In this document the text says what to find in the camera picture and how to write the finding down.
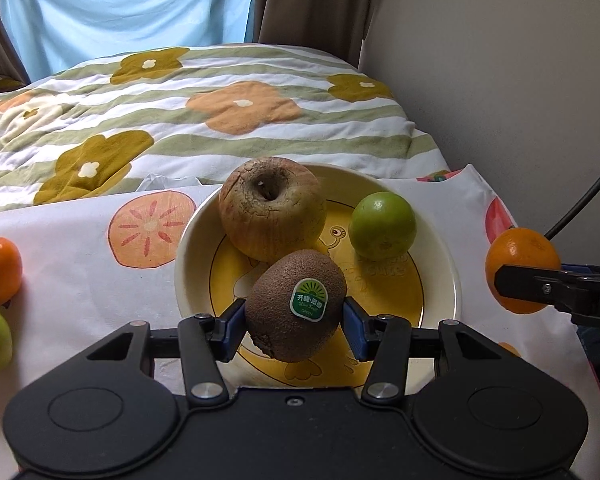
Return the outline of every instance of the light blue cloth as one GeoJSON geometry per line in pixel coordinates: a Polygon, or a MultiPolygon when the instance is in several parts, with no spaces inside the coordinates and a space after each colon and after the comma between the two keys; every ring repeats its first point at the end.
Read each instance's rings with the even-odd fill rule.
{"type": "Polygon", "coordinates": [[[96,57],[250,41],[252,0],[0,0],[32,81],[96,57]]]}

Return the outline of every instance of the plate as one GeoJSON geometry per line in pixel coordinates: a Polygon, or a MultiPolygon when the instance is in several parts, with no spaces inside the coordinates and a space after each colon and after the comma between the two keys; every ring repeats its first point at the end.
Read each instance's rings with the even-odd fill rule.
{"type": "MultiPolygon", "coordinates": [[[[315,249],[328,254],[343,270],[347,294],[372,316],[394,314],[413,326],[437,328],[455,319],[461,305],[460,281],[445,243],[417,210],[418,233],[401,258],[384,262],[360,259],[347,234],[353,209],[365,196],[388,191],[380,181],[329,164],[305,164],[320,180],[328,200],[325,227],[315,249]]],[[[183,317],[198,312],[218,316],[235,298],[245,298],[268,268],[237,251],[222,228],[219,189],[196,210],[178,245],[175,290],[183,317]]],[[[352,386],[365,382],[371,363],[359,363],[338,329],[311,359],[282,363],[264,355],[247,334],[231,363],[218,363],[233,386],[352,386]]],[[[433,377],[432,360],[411,359],[408,391],[417,391],[433,377]]]]}

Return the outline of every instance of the kiwi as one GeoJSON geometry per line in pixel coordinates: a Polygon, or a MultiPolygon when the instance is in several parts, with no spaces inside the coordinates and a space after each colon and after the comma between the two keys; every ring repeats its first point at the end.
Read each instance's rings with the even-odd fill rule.
{"type": "Polygon", "coordinates": [[[347,282],[330,257],[300,250],[278,260],[253,285],[247,330],[269,357],[287,363],[315,355],[342,319],[347,282]]]}

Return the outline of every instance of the kiwi sticker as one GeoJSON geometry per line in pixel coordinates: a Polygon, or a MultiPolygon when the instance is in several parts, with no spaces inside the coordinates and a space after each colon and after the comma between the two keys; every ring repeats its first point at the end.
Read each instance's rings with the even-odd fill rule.
{"type": "Polygon", "coordinates": [[[324,316],[328,299],[327,289],[322,283],[313,278],[305,278],[296,283],[289,300],[289,308],[294,316],[315,323],[324,316]]]}

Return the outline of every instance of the floral bedding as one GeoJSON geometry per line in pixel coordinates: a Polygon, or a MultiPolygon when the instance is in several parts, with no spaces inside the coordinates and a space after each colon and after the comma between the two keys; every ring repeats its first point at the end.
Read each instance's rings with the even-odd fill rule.
{"type": "Polygon", "coordinates": [[[378,178],[446,170],[383,83],[317,50],[175,47],[81,63],[0,94],[0,210],[222,182],[261,155],[378,178]]]}

